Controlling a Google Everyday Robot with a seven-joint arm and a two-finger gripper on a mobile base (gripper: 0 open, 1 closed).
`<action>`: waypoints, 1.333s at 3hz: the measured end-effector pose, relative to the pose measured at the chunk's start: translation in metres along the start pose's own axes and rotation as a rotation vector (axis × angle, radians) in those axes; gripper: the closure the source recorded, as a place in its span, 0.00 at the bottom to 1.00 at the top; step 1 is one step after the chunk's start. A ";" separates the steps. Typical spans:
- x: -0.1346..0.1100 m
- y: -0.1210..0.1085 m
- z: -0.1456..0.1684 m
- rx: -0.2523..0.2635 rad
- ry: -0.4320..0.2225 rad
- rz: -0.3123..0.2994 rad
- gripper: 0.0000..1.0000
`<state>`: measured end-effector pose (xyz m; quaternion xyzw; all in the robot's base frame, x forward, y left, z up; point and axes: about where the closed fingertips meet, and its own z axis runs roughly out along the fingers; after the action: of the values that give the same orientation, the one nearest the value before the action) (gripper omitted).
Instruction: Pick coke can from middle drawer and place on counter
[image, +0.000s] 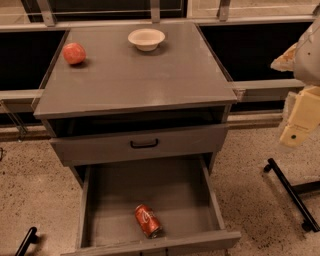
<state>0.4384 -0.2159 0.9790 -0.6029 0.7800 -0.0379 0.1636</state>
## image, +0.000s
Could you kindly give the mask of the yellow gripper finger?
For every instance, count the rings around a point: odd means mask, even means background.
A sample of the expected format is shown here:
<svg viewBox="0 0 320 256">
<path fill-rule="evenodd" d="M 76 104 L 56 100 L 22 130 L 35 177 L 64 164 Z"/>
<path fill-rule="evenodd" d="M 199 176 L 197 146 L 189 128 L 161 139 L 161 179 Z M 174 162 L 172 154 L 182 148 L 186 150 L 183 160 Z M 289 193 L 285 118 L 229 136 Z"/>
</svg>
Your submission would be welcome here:
<svg viewBox="0 0 320 256">
<path fill-rule="evenodd" d="M 293 107 L 280 136 L 280 143 L 291 148 L 300 146 L 320 125 L 320 88 L 307 87 L 293 99 Z"/>
<path fill-rule="evenodd" d="M 274 59 L 270 67 L 280 72 L 293 71 L 297 44 L 290 46 L 282 55 Z"/>
</svg>

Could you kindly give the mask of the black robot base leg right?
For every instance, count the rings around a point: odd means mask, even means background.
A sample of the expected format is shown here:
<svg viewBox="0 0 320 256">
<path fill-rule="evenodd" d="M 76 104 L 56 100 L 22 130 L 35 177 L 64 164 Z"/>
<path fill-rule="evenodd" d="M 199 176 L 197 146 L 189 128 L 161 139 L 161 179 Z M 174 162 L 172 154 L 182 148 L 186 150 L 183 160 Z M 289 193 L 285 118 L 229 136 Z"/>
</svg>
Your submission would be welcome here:
<svg viewBox="0 0 320 256">
<path fill-rule="evenodd" d="M 319 232 L 320 225 L 312 216 L 311 212 L 308 210 L 307 206 L 304 204 L 303 200 L 300 198 L 302 194 L 312 193 L 320 190 L 320 181 L 313 181 L 302 183 L 298 185 L 292 185 L 286 178 L 280 167 L 277 165 L 273 158 L 267 160 L 267 164 L 264 167 L 266 173 L 274 171 L 279 181 L 281 182 L 284 189 L 287 191 L 293 203 L 296 205 L 301 215 L 303 216 L 303 222 L 301 227 L 306 232 Z"/>
</svg>

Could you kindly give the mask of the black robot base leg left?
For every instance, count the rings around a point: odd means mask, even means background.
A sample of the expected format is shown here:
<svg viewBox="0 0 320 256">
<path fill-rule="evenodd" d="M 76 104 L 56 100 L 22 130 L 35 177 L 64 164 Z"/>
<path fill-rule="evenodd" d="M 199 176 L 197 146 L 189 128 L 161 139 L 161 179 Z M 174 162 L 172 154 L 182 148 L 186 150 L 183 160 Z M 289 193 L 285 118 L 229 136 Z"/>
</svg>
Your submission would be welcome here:
<svg viewBox="0 0 320 256">
<path fill-rule="evenodd" d="M 19 248 L 17 249 L 15 256 L 24 256 L 31 244 L 36 244 L 38 240 L 37 228 L 31 227 L 22 240 Z"/>
</svg>

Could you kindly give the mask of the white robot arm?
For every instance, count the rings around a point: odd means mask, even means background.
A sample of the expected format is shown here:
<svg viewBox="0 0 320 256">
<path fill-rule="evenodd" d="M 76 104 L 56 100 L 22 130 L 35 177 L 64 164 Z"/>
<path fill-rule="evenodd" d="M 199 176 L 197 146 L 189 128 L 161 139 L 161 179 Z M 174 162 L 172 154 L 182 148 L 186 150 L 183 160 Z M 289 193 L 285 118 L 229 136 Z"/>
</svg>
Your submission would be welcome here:
<svg viewBox="0 0 320 256">
<path fill-rule="evenodd" d="M 298 42 L 271 63 L 277 71 L 292 71 L 306 87 L 295 95 L 294 106 L 280 136 L 287 147 L 301 145 L 320 124 L 320 17 Z"/>
</svg>

